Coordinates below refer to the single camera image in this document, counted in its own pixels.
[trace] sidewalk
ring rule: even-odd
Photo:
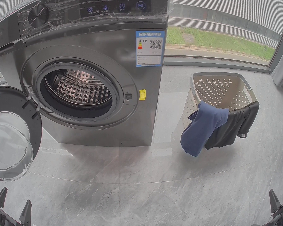
[[[202,47],[184,44],[166,44],[165,55],[186,55],[186,56],[201,56],[213,58],[225,58],[239,61],[246,61],[268,66],[269,60],[259,56],[241,53],[234,50],[222,50],[212,47]]]

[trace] plastic wrap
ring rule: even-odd
[[[46,6],[49,18],[43,26],[33,28],[28,21],[28,15],[31,8],[39,4]],[[36,0],[20,9],[17,14],[21,37],[26,40],[32,36],[76,25],[145,19],[166,22],[172,9],[172,0]]]

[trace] manhole cover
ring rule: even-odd
[[[183,33],[182,37],[187,44],[194,44],[194,37],[192,34]]]

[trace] blue cloth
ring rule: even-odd
[[[184,151],[198,156],[213,131],[227,122],[228,111],[201,101],[198,111],[189,116],[192,122],[181,134],[180,143]]]

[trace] floor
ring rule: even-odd
[[[151,147],[59,144],[44,131],[30,171],[0,182],[5,211],[16,219],[29,199],[32,223],[45,225],[262,225],[269,190],[283,203],[283,90],[268,74],[242,74],[260,110],[245,139],[198,157],[180,145],[189,77],[200,67],[163,68]]]

